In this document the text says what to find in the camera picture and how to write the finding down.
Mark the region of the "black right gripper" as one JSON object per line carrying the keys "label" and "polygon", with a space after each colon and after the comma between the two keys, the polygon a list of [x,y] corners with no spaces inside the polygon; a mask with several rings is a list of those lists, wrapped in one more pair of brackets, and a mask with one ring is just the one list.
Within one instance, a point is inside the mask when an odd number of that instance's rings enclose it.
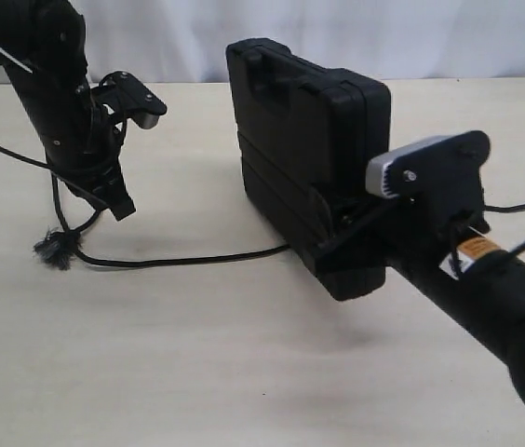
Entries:
{"label": "black right gripper", "polygon": [[328,244],[306,234],[289,237],[290,247],[313,275],[384,279],[393,269],[405,279],[420,279],[441,273],[444,221],[430,193],[376,198]]}

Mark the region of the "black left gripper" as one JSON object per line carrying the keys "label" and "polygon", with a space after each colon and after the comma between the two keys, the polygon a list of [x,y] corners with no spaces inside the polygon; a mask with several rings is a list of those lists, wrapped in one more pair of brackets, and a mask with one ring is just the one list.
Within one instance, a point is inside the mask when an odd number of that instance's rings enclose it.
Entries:
{"label": "black left gripper", "polygon": [[115,140],[93,144],[67,142],[64,146],[64,184],[91,205],[108,205],[117,221],[136,211],[126,188]]}

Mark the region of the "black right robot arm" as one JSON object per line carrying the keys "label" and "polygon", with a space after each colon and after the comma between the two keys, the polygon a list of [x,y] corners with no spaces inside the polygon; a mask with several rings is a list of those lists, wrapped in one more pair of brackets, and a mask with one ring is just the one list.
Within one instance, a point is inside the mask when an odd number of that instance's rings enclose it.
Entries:
{"label": "black right robot arm", "polygon": [[482,194],[384,199],[313,186],[306,204],[320,234],[299,254],[334,300],[377,291],[395,270],[506,366],[525,405],[525,262],[488,238]]}

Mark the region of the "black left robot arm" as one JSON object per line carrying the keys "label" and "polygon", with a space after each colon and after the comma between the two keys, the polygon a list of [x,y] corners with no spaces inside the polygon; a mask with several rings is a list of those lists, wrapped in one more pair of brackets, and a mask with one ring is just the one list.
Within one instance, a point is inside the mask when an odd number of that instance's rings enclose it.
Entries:
{"label": "black left robot arm", "polygon": [[0,1],[0,67],[46,161],[71,192],[122,220],[135,210],[119,162],[124,134],[89,86],[86,22],[68,1]]}

